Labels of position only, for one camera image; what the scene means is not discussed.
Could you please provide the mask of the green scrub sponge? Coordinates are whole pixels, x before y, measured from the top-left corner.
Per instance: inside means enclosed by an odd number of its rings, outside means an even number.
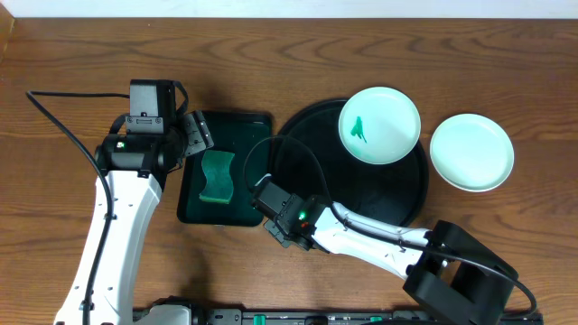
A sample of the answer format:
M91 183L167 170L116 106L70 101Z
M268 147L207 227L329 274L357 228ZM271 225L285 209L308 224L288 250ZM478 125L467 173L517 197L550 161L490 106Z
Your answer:
M208 150L202 157L201 169L206 184L199 194L203 202L229 204L234 193L230 167L235 154Z

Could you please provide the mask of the mint green plate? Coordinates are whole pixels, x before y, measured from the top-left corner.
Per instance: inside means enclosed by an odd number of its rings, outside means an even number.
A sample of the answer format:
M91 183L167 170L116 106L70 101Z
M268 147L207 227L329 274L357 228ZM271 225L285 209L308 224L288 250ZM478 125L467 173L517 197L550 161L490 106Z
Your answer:
M470 192L494 190L511 174L515 152L506 131L477 114L444 120L433 132L430 158L452 186Z
M397 162L416 146L421 118L414 102L394 88L366 88L348 99L338 119L340 141L369 164Z

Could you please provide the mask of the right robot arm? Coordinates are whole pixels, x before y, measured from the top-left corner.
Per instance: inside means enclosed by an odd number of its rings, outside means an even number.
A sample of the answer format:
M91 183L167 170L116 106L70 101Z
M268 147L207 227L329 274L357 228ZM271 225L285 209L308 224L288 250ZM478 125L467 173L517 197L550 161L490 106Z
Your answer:
M453 223L440 221L432 230L392 226L284 191L257 195L253 205L283 239L305 250L352 256L402 278L404 291L442 322L496 324L520 285L510 265Z

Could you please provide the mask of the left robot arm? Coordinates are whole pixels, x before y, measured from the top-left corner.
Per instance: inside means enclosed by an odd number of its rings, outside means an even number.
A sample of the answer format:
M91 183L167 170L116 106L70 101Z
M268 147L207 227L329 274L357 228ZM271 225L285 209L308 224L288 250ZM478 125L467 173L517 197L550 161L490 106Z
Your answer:
M96 150L103 177L79 268L57 324L133 324L135 280L169 170L214 145L200 111L162 134L109 133Z

